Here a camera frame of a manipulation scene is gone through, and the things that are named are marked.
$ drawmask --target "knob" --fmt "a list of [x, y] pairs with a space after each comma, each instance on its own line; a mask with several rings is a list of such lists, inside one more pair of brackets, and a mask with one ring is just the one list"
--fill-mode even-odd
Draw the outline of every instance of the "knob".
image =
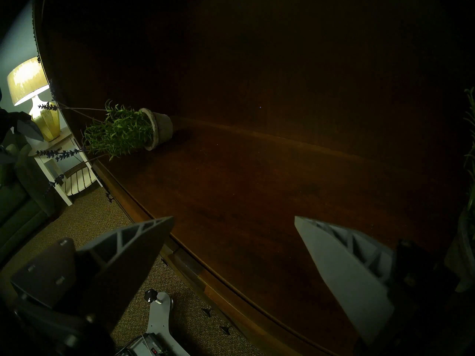
[[226, 336], [229, 336], [229, 326], [220, 327], [220, 329]]
[[208, 318], [211, 318], [211, 308], [202, 308], [201, 312], [205, 314]]
[[157, 299], [157, 295], [158, 295], [158, 292], [155, 291], [153, 288], [150, 288], [149, 290], [145, 291], [145, 295], [143, 296], [143, 298], [148, 303], [151, 303], [152, 301], [155, 301]]

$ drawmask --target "beige carpet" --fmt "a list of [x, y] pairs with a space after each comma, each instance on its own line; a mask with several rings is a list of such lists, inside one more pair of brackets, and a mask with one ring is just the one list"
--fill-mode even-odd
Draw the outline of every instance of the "beige carpet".
[[[7, 304], [11, 304], [16, 295], [9, 283], [10, 276], [56, 240], [70, 237], [76, 247], [81, 247], [103, 232], [129, 224], [131, 222], [120, 207], [115, 202], [109, 203], [104, 189], [99, 186], [88, 188], [75, 198], [72, 206], [64, 209], [56, 221], [32, 237], [5, 265], [0, 272], [0, 294]], [[160, 259], [155, 262], [147, 280], [112, 334], [118, 345], [124, 345], [146, 331], [149, 305], [143, 299], [143, 294], [148, 288], [164, 291], [173, 298], [175, 306], [170, 329], [190, 355], [262, 355], [234, 330], [230, 330], [230, 336], [225, 336], [219, 329], [225, 323], [215, 314], [211, 318], [205, 317], [201, 312], [205, 304]]]

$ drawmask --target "lamp base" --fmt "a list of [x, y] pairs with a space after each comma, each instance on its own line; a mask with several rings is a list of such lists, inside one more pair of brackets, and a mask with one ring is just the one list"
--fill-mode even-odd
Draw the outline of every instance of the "lamp base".
[[33, 107], [30, 111], [31, 119], [38, 126], [46, 141], [56, 139], [60, 133], [59, 127], [59, 111], [44, 110], [39, 108], [41, 105], [46, 105], [48, 102], [42, 101], [37, 95], [32, 99]]

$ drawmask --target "houseplant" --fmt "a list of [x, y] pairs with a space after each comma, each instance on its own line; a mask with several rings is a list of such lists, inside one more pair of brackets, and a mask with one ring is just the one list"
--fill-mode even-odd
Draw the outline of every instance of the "houseplant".
[[460, 277], [456, 291], [464, 292], [473, 286], [475, 282], [475, 100], [474, 88], [465, 89], [470, 103], [468, 117], [465, 118], [471, 124], [470, 134], [472, 146], [465, 155], [468, 165], [468, 173], [471, 177], [468, 191], [468, 203], [462, 210], [458, 219], [457, 235], [447, 251], [444, 263]]
[[[55, 157], [56, 160], [69, 158], [79, 152], [100, 154], [89, 161], [104, 156], [108, 156], [111, 160], [113, 157], [130, 154], [140, 148], [151, 151], [159, 144], [168, 141], [173, 134], [173, 125], [167, 115], [155, 113], [146, 108], [135, 111], [123, 105], [116, 104], [112, 106], [111, 101], [105, 103], [103, 110], [72, 108], [62, 103], [59, 103], [59, 105], [47, 103], [39, 107], [49, 110], [70, 109], [91, 119], [92, 122], [83, 132], [83, 146], [81, 149], [61, 152], [36, 151], [38, 154], [49, 158]], [[104, 121], [101, 121], [82, 113], [80, 110], [105, 111], [106, 117]], [[55, 181], [50, 182], [49, 190], [56, 184], [61, 183], [63, 177], [64, 175], [60, 175]]]

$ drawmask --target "light blue wall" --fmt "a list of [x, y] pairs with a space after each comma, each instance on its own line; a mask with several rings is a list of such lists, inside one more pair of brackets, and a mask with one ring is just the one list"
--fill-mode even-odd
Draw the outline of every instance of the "light blue wall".
[[[2, 91], [2, 100], [0, 101], [0, 107], [4, 108], [8, 112], [23, 111], [29, 113], [33, 103], [31, 100], [27, 100], [18, 106], [14, 106], [11, 101], [10, 93], [7, 85], [7, 76], [11, 70], [22, 62], [38, 56], [36, 48], [35, 37], [33, 34], [33, 0], [30, 0], [23, 10], [18, 14], [15, 21], [8, 30], [5, 38], [3, 38], [0, 44], [0, 88]], [[42, 101], [51, 101], [51, 92], [45, 90], [39, 94], [39, 98]], [[59, 116], [61, 128], [66, 127], [66, 122], [63, 115]], [[28, 142], [34, 147], [39, 142], [29, 139]], [[70, 168], [77, 165], [79, 161], [76, 158], [69, 158], [58, 162], [59, 167], [63, 172], [66, 172]]]

